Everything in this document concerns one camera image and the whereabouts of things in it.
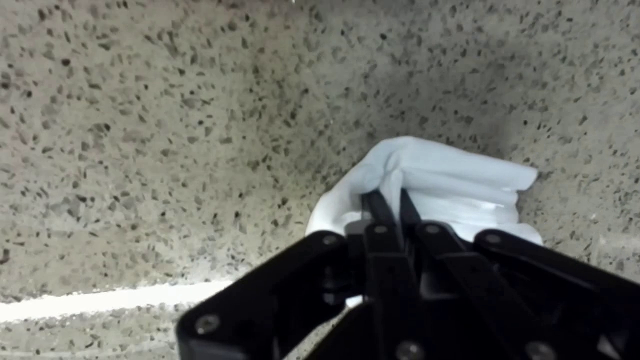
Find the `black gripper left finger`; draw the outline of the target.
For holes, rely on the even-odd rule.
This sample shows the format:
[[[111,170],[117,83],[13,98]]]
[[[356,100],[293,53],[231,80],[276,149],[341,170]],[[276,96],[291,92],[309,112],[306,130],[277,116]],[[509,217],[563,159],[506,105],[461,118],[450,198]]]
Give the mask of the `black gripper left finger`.
[[[303,360],[398,360],[425,353],[419,279],[407,238],[378,189],[343,232],[315,229],[175,324],[179,360],[284,360],[321,326]]]

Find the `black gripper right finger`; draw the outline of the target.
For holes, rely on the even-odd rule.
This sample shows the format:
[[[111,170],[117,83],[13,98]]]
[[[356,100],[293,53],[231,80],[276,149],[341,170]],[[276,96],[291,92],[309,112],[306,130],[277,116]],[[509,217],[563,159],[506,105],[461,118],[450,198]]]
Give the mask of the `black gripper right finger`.
[[[430,360],[640,360],[640,286],[513,234],[464,242],[400,198],[398,332]]]

